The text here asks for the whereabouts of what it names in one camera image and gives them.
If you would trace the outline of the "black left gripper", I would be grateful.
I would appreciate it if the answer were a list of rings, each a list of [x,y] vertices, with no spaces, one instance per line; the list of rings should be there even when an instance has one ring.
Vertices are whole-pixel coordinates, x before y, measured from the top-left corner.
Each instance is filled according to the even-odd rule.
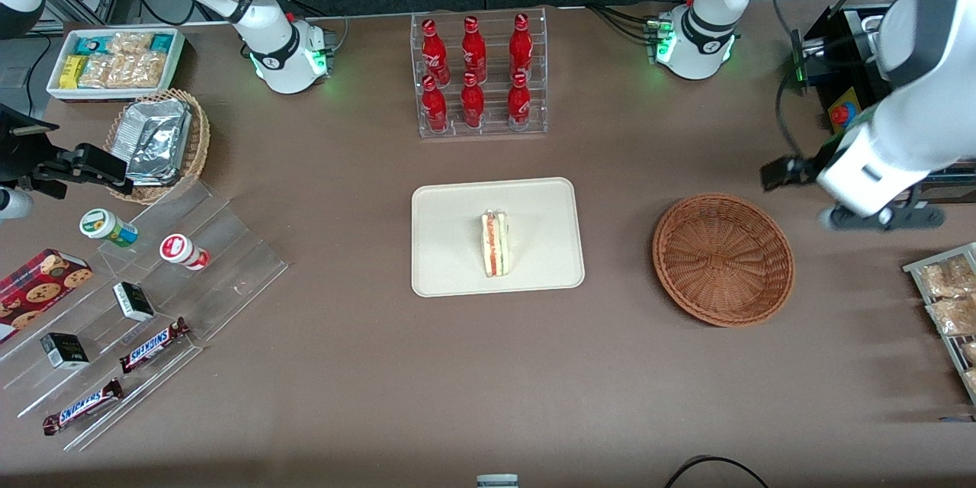
[[[774,165],[761,168],[761,186],[771,192],[785,185],[815,185],[820,173],[830,164],[832,155],[812,157],[783,156]]]

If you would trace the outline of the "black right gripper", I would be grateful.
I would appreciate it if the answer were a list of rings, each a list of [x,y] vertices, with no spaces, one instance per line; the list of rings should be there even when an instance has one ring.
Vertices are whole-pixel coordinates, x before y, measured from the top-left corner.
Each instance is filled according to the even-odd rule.
[[[58,156],[47,133],[59,124],[29,117],[10,107],[1,108],[1,182],[18,186],[30,180],[30,189],[55,200],[66,198],[67,185],[74,182],[101,185],[124,196],[133,192],[127,178],[127,163],[90,143],[77,145],[70,156]]]

